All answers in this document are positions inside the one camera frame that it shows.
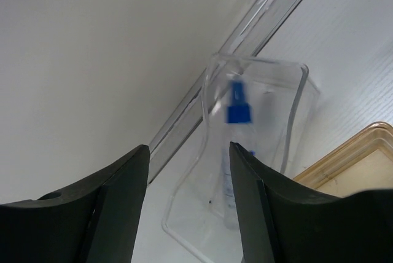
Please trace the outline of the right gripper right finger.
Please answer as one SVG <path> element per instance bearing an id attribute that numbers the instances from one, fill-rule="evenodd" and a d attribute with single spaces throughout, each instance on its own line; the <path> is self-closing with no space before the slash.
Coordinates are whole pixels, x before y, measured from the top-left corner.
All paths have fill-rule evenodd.
<path id="1" fill-rule="evenodd" d="M 230 143 L 244 262 L 391 262 L 392 191 L 318 192 Z"/>

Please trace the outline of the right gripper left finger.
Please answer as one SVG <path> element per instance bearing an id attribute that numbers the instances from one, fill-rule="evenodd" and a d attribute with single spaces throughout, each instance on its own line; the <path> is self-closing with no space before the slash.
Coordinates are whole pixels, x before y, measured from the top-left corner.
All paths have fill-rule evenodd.
<path id="1" fill-rule="evenodd" d="M 149 162 L 139 145 L 37 200 L 2 204 L 1 262 L 130 262 Z"/>

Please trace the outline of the clear blue-capped glue pen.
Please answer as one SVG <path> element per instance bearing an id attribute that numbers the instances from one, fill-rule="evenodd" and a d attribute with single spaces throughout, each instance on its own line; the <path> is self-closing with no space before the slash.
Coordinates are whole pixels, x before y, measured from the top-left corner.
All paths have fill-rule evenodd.
<path id="1" fill-rule="evenodd" d="M 255 153 L 255 129 L 252 108 L 248 102 L 246 84 L 240 77 L 230 81 L 230 93 L 225 106 L 224 135 L 222 140 L 222 175 L 224 196 L 224 225 L 238 228 L 236 202 L 230 168 L 230 143 L 239 143 L 252 154 Z"/>

